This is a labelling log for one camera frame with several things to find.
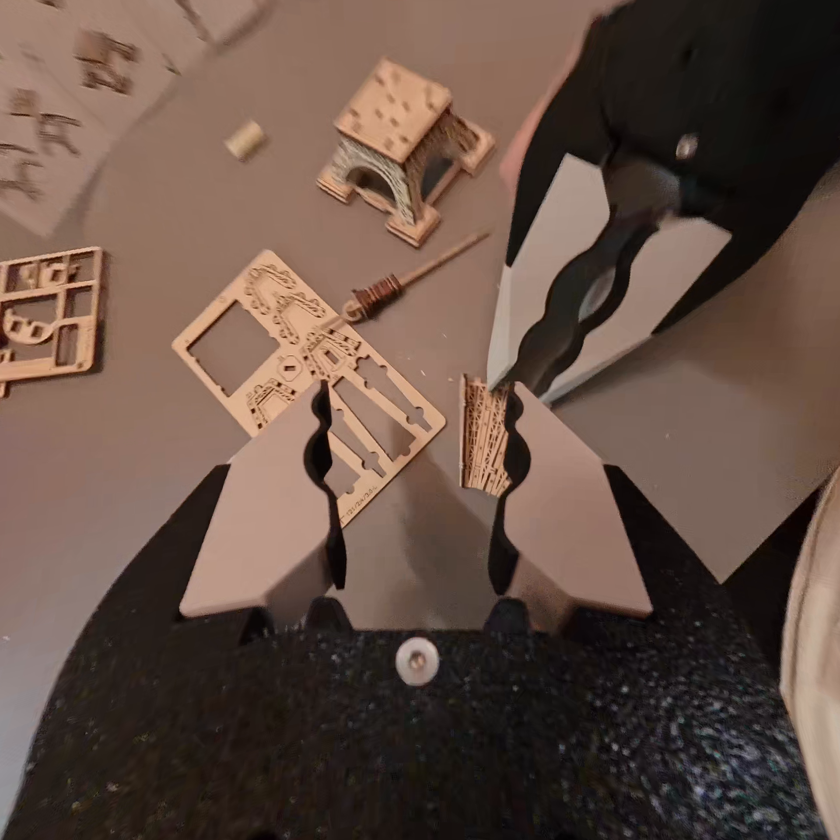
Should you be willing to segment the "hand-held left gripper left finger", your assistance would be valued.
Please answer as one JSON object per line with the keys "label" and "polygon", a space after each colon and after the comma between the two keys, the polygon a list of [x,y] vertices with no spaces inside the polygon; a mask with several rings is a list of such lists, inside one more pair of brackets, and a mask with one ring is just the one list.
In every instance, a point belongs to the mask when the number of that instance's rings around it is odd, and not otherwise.
{"label": "hand-held left gripper left finger", "polygon": [[315,381],[228,462],[179,613],[256,608],[298,624],[347,571],[332,467],[326,381]]}

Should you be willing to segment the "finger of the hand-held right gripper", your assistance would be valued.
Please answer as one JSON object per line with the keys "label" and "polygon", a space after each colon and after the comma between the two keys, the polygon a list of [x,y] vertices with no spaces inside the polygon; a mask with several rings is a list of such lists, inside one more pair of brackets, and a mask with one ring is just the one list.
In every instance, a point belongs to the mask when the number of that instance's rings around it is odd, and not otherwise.
{"label": "finger of the hand-held right gripper", "polygon": [[574,361],[540,396],[551,404],[646,343],[677,302],[728,245],[732,234],[702,217],[664,221],[611,286],[595,284],[581,307],[583,338]]}
{"label": "finger of the hand-held right gripper", "polygon": [[565,154],[520,245],[520,190],[511,220],[487,356],[487,388],[551,391],[598,320],[602,280],[634,247],[635,216],[616,217],[601,166]]}

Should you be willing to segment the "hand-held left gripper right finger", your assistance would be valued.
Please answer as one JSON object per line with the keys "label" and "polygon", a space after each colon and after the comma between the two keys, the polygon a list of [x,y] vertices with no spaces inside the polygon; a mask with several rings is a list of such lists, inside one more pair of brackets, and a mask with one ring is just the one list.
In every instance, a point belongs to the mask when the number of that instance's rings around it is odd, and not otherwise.
{"label": "hand-held left gripper right finger", "polygon": [[504,467],[488,574],[536,632],[580,608],[644,620],[653,612],[601,458],[522,383],[507,397]]}

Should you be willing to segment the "wooden lattice tower panel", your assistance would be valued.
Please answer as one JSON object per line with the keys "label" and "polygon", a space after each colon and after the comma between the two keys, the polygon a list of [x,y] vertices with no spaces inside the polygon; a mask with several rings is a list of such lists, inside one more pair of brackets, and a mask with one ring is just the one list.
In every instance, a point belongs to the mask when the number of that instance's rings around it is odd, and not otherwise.
{"label": "wooden lattice tower panel", "polygon": [[510,486],[504,466],[509,393],[509,385],[492,391],[479,377],[460,377],[458,483],[462,488],[499,498]]}

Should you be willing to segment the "grey desk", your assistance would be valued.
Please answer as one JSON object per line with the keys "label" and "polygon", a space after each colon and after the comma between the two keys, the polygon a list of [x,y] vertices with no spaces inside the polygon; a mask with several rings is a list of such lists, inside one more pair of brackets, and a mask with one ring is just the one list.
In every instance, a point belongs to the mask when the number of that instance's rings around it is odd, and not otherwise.
{"label": "grey desk", "polygon": [[[363,330],[447,426],[349,525],[340,594],[363,626],[477,626],[493,505],[458,487],[457,380],[486,372],[510,218],[499,153],[444,196],[421,254],[316,177],[332,120],[381,56],[444,83],[506,144],[597,6],[279,2],[177,80],[49,244],[2,218],[2,259],[110,257],[100,371],[12,387],[2,404],[2,760],[28,750],[111,583],[245,443],[172,342],[262,249],[339,306],[352,285],[494,228]],[[267,140],[243,163],[224,142],[249,120]],[[724,581],[837,465],[837,365],[835,168],[746,276],[558,409]]]}

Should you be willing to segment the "wooden laser-cut parts sheet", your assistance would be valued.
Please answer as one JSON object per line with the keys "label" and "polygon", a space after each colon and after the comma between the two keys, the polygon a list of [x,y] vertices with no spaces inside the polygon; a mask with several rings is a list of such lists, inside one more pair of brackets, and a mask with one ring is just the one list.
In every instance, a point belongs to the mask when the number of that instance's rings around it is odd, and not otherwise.
{"label": "wooden laser-cut parts sheet", "polygon": [[[272,342],[272,351],[231,392],[194,354],[197,342],[233,308],[240,308]],[[329,385],[355,451],[329,432],[333,463],[356,475],[337,495],[342,526],[350,523],[445,428],[446,419],[320,295],[273,251],[264,249],[173,341],[173,351],[214,394],[246,433],[255,437],[313,382]],[[371,426],[360,419],[335,386],[350,385],[411,437],[403,454],[390,456]]]}

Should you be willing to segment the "wooden tower base model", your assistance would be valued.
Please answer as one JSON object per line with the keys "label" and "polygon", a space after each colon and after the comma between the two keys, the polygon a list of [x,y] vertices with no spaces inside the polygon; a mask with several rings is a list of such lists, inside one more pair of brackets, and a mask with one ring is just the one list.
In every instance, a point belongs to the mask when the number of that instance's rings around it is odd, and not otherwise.
{"label": "wooden tower base model", "polygon": [[318,186],[343,204],[360,196],[415,248],[439,224],[441,195],[459,175],[476,175],[496,147],[489,132],[457,114],[449,89],[387,58],[334,127],[337,145]]}

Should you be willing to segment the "small cream wax piece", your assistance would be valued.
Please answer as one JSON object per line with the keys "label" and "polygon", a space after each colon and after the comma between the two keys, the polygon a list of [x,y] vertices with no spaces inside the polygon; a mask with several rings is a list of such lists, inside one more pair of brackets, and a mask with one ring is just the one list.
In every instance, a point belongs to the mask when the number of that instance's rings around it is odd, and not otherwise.
{"label": "small cream wax piece", "polygon": [[247,162],[266,142],[260,125],[249,120],[241,125],[224,142],[225,149],[239,162]]}

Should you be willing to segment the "paper instruction sheet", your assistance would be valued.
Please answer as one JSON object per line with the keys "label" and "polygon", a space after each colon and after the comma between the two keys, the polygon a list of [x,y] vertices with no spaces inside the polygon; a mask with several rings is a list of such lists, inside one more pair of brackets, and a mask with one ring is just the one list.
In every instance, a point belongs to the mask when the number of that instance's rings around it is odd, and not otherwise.
{"label": "paper instruction sheet", "polygon": [[2,1],[2,215],[50,235],[113,145],[268,5]]}

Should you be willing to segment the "wooden puzzle frame sheet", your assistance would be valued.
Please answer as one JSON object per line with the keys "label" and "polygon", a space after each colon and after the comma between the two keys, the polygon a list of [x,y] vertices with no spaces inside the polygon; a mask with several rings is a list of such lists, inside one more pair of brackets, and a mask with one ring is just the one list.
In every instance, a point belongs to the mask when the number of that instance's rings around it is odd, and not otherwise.
{"label": "wooden puzzle frame sheet", "polygon": [[104,267],[96,246],[2,262],[2,398],[14,383],[93,367]]}

